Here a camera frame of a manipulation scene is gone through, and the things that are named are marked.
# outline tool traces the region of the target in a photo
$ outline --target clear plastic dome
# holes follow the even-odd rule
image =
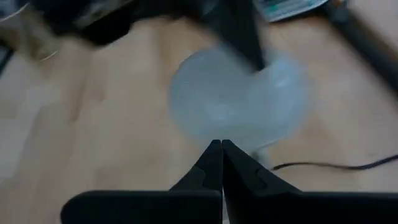
[[[206,144],[230,139],[246,152],[286,136],[304,119],[308,80],[291,58],[274,54],[253,74],[226,47],[206,49],[186,59],[172,79],[173,119]]]

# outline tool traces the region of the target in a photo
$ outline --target black wire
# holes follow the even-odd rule
[[[398,155],[390,156],[385,159],[381,159],[376,162],[372,162],[370,164],[361,165],[361,166],[346,166],[346,165],[338,165],[338,164],[331,164],[328,162],[288,162],[285,164],[274,166],[271,170],[280,170],[290,166],[318,166],[318,167],[329,167],[334,169],[341,169],[341,170],[367,170],[372,169],[389,162],[393,162],[398,159]]]

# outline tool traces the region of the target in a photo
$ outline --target black plastic piece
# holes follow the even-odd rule
[[[333,27],[398,95],[397,59],[369,39],[367,33],[356,25],[354,15],[344,4],[338,7],[330,1],[322,7],[322,11]]]
[[[265,67],[251,1],[133,0],[87,27],[76,27],[74,22],[90,5],[90,0],[33,0],[33,5],[57,34],[74,32],[99,46],[126,35],[138,20],[164,15],[186,16],[210,28],[255,70]]]
[[[3,41],[0,40],[0,78],[2,71],[6,67],[8,61],[11,59],[13,54],[14,51]]]
[[[223,147],[214,140],[192,169],[171,190],[223,190]]]
[[[92,191],[62,209],[63,224],[221,223],[222,195],[214,190]]]
[[[221,223],[221,177],[232,224],[387,223],[398,207],[398,194],[302,192],[217,140],[170,191],[83,193],[63,207],[62,223]]]

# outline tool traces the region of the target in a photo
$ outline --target wooden surface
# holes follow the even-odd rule
[[[398,1],[352,0],[350,8],[398,55]]]
[[[305,125],[270,148],[273,164],[355,165],[398,153],[396,100],[325,21],[290,21],[268,34],[308,67],[313,92]],[[0,162],[7,165],[15,151],[22,156],[0,183],[0,223],[59,223],[62,205],[85,190],[176,183],[204,148],[169,119],[169,81],[180,62],[213,43],[183,20],[157,19],[105,49],[67,39],[40,66],[14,57],[0,80]],[[276,174],[302,190],[398,192],[397,168],[291,167]]]

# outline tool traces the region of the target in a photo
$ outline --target light wood grain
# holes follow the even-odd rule
[[[273,164],[362,164],[398,152],[395,99],[326,22],[308,18],[261,29],[264,40],[308,66],[313,87],[305,126],[270,148]],[[59,54],[40,66],[14,57],[0,80],[0,100],[8,105],[0,108],[0,119],[15,129],[34,116],[31,127],[21,126],[28,130],[18,139],[23,145],[9,144],[19,144],[22,157],[0,183],[0,223],[59,223],[62,205],[85,190],[168,189],[176,183],[204,148],[170,120],[169,81],[180,62],[214,42],[184,20],[156,19],[137,23],[101,50],[66,39]],[[3,97],[11,92],[18,94]],[[303,190],[398,191],[397,167],[292,167],[276,174]]]

